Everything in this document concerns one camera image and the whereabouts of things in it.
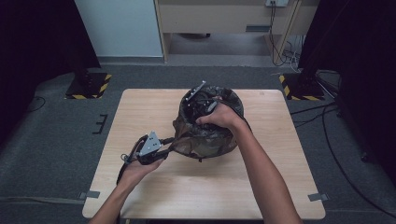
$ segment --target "cable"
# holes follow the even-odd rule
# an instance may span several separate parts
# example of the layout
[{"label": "cable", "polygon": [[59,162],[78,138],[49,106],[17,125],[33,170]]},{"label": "cable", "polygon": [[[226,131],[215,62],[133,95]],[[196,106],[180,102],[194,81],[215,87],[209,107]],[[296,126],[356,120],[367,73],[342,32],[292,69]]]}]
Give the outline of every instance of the cable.
[{"label": "cable", "polygon": [[[334,110],[338,110],[338,108],[329,110],[329,111],[327,111],[326,113],[333,112]],[[312,119],[309,119],[309,120],[304,120],[304,121],[294,120],[294,121],[293,121],[294,123],[302,123],[302,124],[300,124],[300,125],[295,126],[295,128],[301,127],[301,126],[303,126],[303,125],[305,125],[305,124],[307,124],[307,123],[309,123],[309,122],[312,122],[312,121],[314,121],[315,119],[319,118],[320,116],[323,116],[323,114],[318,114],[318,115],[314,116]]]},{"label": "cable", "polygon": [[308,108],[308,109],[304,109],[304,110],[300,110],[300,111],[291,112],[290,114],[291,114],[291,115],[300,114],[300,113],[303,113],[303,112],[305,112],[305,111],[309,111],[309,110],[313,110],[313,109],[318,109],[318,108],[323,108],[323,107],[329,106],[329,105],[335,105],[335,102],[329,103],[329,104],[327,104],[327,105],[319,105],[319,106],[311,107],[311,108]]},{"label": "cable", "polygon": [[339,89],[340,89],[340,85],[341,85],[341,77],[338,78],[337,80],[337,85],[326,81],[323,79],[323,77],[321,77],[320,74],[323,73],[327,73],[327,74],[337,74],[336,72],[323,72],[320,71],[318,73],[316,73],[316,78],[317,78],[317,83],[320,85],[320,87],[325,90],[333,99],[338,95]]},{"label": "cable", "polygon": [[[292,17],[294,17],[294,14],[296,13],[296,10],[297,10],[297,7],[293,10],[293,13],[292,13],[292,15],[291,15]],[[281,65],[283,65],[284,63],[288,63],[288,62],[287,62],[287,61],[284,61],[284,60],[282,59],[282,57],[281,57],[281,55],[280,55],[280,53],[279,53],[279,50],[277,50],[277,48],[276,48],[276,46],[275,46],[274,36],[273,36],[273,34],[272,34],[272,28],[273,28],[273,25],[274,25],[275,14],[276,14],[276,1],[271,1],[271,23],[270,23],[270,36],[269,36],[269,38],[270,38],[270,42],[271,42],[272,47],[273,47],[272,62],[273,62],[273,64],[274,64],[275,66],[281,66]],[[275,51],[276,51],[277,57],[278,57],[278,58],[280,59],[280,61],[282,62],[281,64],[277,64],[277,63],[275,63],[275,61],[274,61]]]},{"label": "cable", "polygon": [[43,103],[42,103],[42,105],[41,106],[39,106],[38,108],[36,108],[36,109],[31,109],[31,110],[28,110],[27,112],[28,113],[31,113],[31,112],[35,112],[35,111],[37,111],[37,110],[39,110],[39,109],[41,109],[41,107],[43,107],[45,104],[46,104],[46,99],[44,99],[44,97],[41,97],[41,96],[35,96],[35,99],[36,100],[43,100]]},{"label": "cable", "polygon": [[325,124],[325,119],[324,119],[324,115],[326,114],[326,108],[327,108],[327,106],[325,106],[323,108],[323,112],[322,112],[323,131],[324,131],[324,134],[326,137],[327,146],[329,147],[329,150],[332,153],[332,158],[334,159],[335,163],[337,164],[337,166],[340,169],[341,173],[343,174],[344,178],[349,183],[350,187],[352,187],[363,198],[364,201],[369,203],[371,206],[373,206],[377,210],[387,214],[388,216],[396,218],[396,216],[393,215],[391,212],[386,211],[385,209],[383,209],[382,207],[378,206],[377,204],[373,203],[370,199],[368,199],[363,193],[361,193],[361,191],[352,183],[352,181],[347,176],[347,173],[344,171],[343,167],[341,166],[340,161],[335,157],[335,154],[332,150],[332,145],[330,144],[329,136],[327,135],[326,124]]},{"label": "cable", "polygon": [[293,45],[289,42],[289,40],[288,40],[288,44],[290,45],[290,51],[293,52]]},{"label": "cable", "polygon": [[[295,36],[295,38],[294,38],[294,46],[297,46],[297,38],[298,38],[298,36]],[[295,73],[301,73],[301,70],[298,68],[298,61],[300,60],[300,57],[297,58],[296,54],[297,54],[297,47],[296,47],[296,49],[295,49],[295,51],[293,53],[293,56],[291,57],[290,67],[291,67],[291,69],[293,69],[293,71]]]}]

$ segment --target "person's left hand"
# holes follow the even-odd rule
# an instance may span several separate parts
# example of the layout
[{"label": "person's left hand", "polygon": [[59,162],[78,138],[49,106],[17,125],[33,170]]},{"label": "person's left hand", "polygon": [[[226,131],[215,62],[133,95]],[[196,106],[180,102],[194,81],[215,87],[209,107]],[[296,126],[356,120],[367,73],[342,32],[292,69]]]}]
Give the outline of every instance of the person's left hand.
[{"label": "person's left hand", "polygon": [[142,165],[139,161],[129,164],[122,174],[119,185],[125,185],[130,191],[151,171],[156,170],[163,160],[155,161],[149,165]]}]

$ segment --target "wall outlet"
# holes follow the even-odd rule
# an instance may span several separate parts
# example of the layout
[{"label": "wall outlet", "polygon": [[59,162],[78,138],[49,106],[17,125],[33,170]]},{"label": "wall outlet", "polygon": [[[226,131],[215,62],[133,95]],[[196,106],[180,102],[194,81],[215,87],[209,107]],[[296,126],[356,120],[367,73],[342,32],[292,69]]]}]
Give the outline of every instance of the wall outlet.
[{"label": "wall outlet", "polygon": [[275,2],[277,7],[286,7],[288,5],[289,0],[266,0],[265,5],[271,7],[271,2]]}]

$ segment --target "gray floor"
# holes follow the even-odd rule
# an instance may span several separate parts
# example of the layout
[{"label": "gray floor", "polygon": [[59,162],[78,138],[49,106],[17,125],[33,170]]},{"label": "gray floor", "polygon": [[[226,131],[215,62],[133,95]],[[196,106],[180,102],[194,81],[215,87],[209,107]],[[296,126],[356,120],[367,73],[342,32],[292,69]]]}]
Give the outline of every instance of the gray floor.
[{"label": "gray floor", "polygon": [[[26,114],[0,154],[0,197],[51,197],[76,200],[87,191],[106,142],[122,91],[128,88],[190,88],[202,79],[232,89],[282,90],[278,75],[293,72],[293,63],[274,66],[260,35],[175,35],[167,63],[104,63],[113,75],[100,100],[64,100],[73,75],[43,83],[36,95],[46,99],[39,110]],[[294,50],[298,39],[292,38]],[[287,101],[290,112],[325,101]],[[32,108],[43,104],[40,99]],[[321,110],[293,115],[308,120]],[[96,121],[108,114],[102,134]],[[360,147],[336,111],[326,115],[336,159],[356,187],[387,211],[396,212],[396,192],[381,167],[360,160]],[[347,183],[326,145],[321,118],[296,128],[318,191],[327,193],[326,217],[304,223],[396,223],[378,211]],[[0,223],[86,223],[82,205],[47,203],[0,203]],[[133,220],[133,223],[145,223]],[[260,223],[260,221],[167,221],[166,223]]]}]

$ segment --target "wooden table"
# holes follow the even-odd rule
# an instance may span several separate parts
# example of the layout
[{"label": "wooden table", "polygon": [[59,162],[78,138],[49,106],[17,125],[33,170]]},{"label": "wooden table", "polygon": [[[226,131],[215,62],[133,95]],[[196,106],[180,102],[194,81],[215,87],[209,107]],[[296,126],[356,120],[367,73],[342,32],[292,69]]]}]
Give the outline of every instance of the wooden table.
[{"label": "wooden table", "polygon": [[[188,90],[126,90],[108,135],[93,178],[84,217],[93,217],[110,192],[123,161],[137,139],[155,131],[159,138],[172,137],[182,96]],[[251,129],[283,175],[297,212],[303,219],[321,219],[321,201],[303,149],[281,91],[234,90],[241,98]],[[239,148],[226,155],[203,160],[172,152],[160,168],[134,189],[121,210],[123,218],[262,219],[248,182]]]}]

